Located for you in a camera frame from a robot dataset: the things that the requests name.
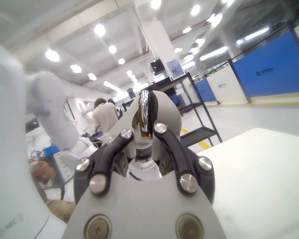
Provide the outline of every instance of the white table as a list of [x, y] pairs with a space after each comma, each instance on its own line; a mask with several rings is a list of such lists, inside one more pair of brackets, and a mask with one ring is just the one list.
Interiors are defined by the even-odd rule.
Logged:
[[198, 155], [214, 165], [228, 239], [299, 239], [299, 137], [256, 128]]

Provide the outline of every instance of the shiny metal object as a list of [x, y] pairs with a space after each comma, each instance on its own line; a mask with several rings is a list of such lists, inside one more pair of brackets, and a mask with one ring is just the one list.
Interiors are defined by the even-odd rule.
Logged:
[[192, 214], [182, 214], [176, 221], [175, 231], [178, 239], [202, 239], [204, 229], [201, 221]]
[[131, 138], [131, 135], [132, 135], [132, 131], [130, 129], [124, 129], [121, 131], [121, 136], [123, 139], [130, 139]]
[[89, 220], [86, 227], [87, 239], [109, 239], [112, 235], [112, 224], [104, 215], [97, 215]]
[[166, 125], [163, 124], [163, 123], [157, 123], [157, 124], [155, 125], [154, 129], [155, 129], [155, 131], [156, 131], [157, 133], [160, 133], [160, 134], [163, 134], [163, 133], [165, 133], [165, 132], [167, 131], [167, 127], [166, 127]]
[[213, 167], [210, 159], [206, 157], [199, 157], [198, 163], [199, 166], [206, 171], [209, 171]]
[[89, 189], [93, 195], [98, 195], [105, 190], [106, 184], [107, 177], [104, 174], [99, 173], [91, 178], [89, 183]]
[[142, 120], [142, 132], [149, 132], [149, 95], [148, 90], [141, 92], [140, 107], [141, 107], [141, 120]]
[[193, 175], [185, 173], [180, 177], [179, 182], [184, 191], [188, 193], [197, 191], [198, 183]]
[[90, 164], [90, 160], [89, 158], [85, 157], [85, 158], [81, 158], [77, 164], [76, 164], [76, 167], [75, 169], [78, 171], [78, 172], [84, 172], [87, 170], [87, 168], [89, 167], [89, 164]]

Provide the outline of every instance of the black metal rack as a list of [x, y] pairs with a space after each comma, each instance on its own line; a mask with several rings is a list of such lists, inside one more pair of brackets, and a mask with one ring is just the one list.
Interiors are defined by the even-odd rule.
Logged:
[[126, 102], [126, 103], [122, 103], [122, 106], [125, 110], [125, 112], [127, 112], [127, 108], [126, 107], [129, 107], [131, 105], [131, 103], [133, 102], [134, 99], [131, 99], [130, 101]]
[[[190, 96], [189, 96], [189, 94], [188, 94], [188, 92], [187, 92], [187, 90], [186, 90], [186, 88], [185, 88], [185, 86], [183, 84], [183, 81], [185, 79], [189, 79], [189, 81], [190, 81], [190, 83], [191, 83], [191, 85], [192, 85], [192, 87], [193, 87], [193, 89], [194, 89], [194, 91], [195, 91], [198, 99], [200, 100], [200, 102], [193, 103], [192, 99], [190, 98]], [[189, 112], [189, 111], [191, 111], [191, 110], [194, 109], [194, 111], [195, 111], [195, 113], [196, 113], [196, 115], [198, 117], [198, 120], [199, 120], [199, 122], [202, 125], [200, 128], [195, 129], [195, 130], [193, 130], [191, 132], [188, 132], [188, 133], [182, 135], [180, 137], [180, 142], [184, 146], [189, 147], [189, 146], [192, 146], [192, 145], [194, 145], [194, 144], [196, 144], [196, 143], [198, 143], [200, 141], [208, 139], [210, 141], [211, 146], [213, 146], [213, 143], [210, 140], [210, 137], [215, 136], [215, 135], [218, 137], [218, 140], [220, 142], [222, 142], [222, 139], [219, 136], [219, 133], [218, 133], [218, 131], [217, 131], [216, 127], [215, 127], [215, 124], [214, 124], [214, 122], [213, 122], [213, 120], [212, 120], [212, 118], [211, 118], [211, 116], [210, 116], [210, 114], [208, 112], [208, 109], [207, 109], [207, 107], [206, 107], [206, 105], [205, 105], [205, 103], [204, 103], [204, 101], [202, 99], [202, 96], [200, 95], [200, 93], [199, 93], [199, 91], [198, 91], [198, 89], [197, 89], [197, 87], [196, 87], [196, 85], [195, 85], [195, 83], [194, 83], [194, 81], [192, 79], [192, 76], [189, 73], [186, 73], [186, 75], [184, 75], [182, 77], [179, 77], [179, 78], [177, 78], [177, 79], [175, 79], [173, 81], [170, 81], [169, 79], [165, 79], [163, 81], [160, 81], [159, 85], [154, 83], [154, 84], [150, 85], [147, 88], [147, 90], [149, 90], [149, 91], [150, 90], [166, 91], [166, 90], [168, 90], [168, 89], [176, 86], [177, 84], [181, 84], [182, 85], [182, 87], [183, 87], [183, 89], [184, 89], [184, 91], [185, 91], [185, 93], [186, 93], [186, 95], [187, 95], [187, 97], [188, 97], [188, 99], [189, 99], [189, 101], [191, 103], [190, 105], [181, 108], [179, 110], [179, 112], [181, 114], [183, 114], [185, 112]], [[199, 106], [203, 106], [203, 108], [204, 108], [204, 110], [205, 110], [205, 112], [206, 112], [206, 114], [207, 114], [207, 116], [208, 116], [208, 118], [210, 120], [210, 123], [212, 124], [213, 129], [210, 129], [210, 128], [204, 126], [204, 124], [203, 124], [203, 122], [202, 122], [202, 120], [201, 120], [201, 118], [200, 118], [200, 116], [199, 116], [199, 114], [198, 114], [198, 112], [196, 110], [196, 108], [199, 107]]]

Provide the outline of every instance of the metal screw head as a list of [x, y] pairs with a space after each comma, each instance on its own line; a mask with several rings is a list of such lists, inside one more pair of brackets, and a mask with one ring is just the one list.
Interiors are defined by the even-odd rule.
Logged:
[[157, 133], [160, 133], [160, 134], [163, 134], [163, 133], [165, 133], [165, 132], [167, 131], [167, 127], [166, 127], [166, 125], [163, 124], [163, 123], [157, 123], [157, 124], [155, 125], [154, 129], [155, 129], [155, 131], [156, 131]]
[[193, 175], [185, 173], [180, 177], [179, 182], [184, 191], [188, 193], [197, 191], [198, 183]]
[[198, 163], [199, 166], [206, 171], [209, 171], [213, 167], [210, 159], [206, 157], [200, 157]]
[[204, 229], [196, 216], [182, 214], [176, 221], [176, 235], [178, 239], [201, 239]]
[[76, 170], [78, 172], [84, 172], [89, 167], [89, 164], [90, 164], [89, 158], [87, 157], [81, 158], [76, 164]]
[[92, 218], [86, 227], [87, 239], [108, 239], [112, 235], [110, 220], [104, 215], [97, 215]]
[[107, 184], [107, 177], [104, 174], [98, 173], [94, 175], [91, 178], [89, 183], [89, 188], [91, 193], [93, 195], [98, 195], [102, 193], [106, 188], [106, 184]]
[[121, 136], [123, 139], [129, 140], [131, 138], [132, 131], [130, 129], [124, 129], [121, 131]]

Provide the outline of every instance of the poster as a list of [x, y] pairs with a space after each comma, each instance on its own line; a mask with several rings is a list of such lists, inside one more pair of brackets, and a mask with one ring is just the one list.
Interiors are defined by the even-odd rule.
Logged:
[[168, 66], [173, 78], [177, 78], [181, 75], [184, 75], [184, 71], [183, 71], [182, 67], [180, 66], [180, 63], [178, 62], [177, 59], [167, 62], [167, 66]]

